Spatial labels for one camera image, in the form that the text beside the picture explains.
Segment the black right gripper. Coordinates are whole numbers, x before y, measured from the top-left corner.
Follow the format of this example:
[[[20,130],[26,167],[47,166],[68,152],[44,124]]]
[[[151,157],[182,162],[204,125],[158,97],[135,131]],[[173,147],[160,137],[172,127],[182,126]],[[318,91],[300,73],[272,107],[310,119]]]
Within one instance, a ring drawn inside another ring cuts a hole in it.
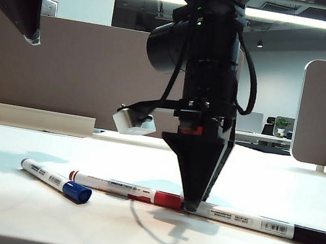
[[[236,106],[209,99],[180,99],[175,108],[179,126],[176,133],[163,132],[162,138],[177,155],[185,211],[196,212],[206,201],[219,177],[235,139]]]

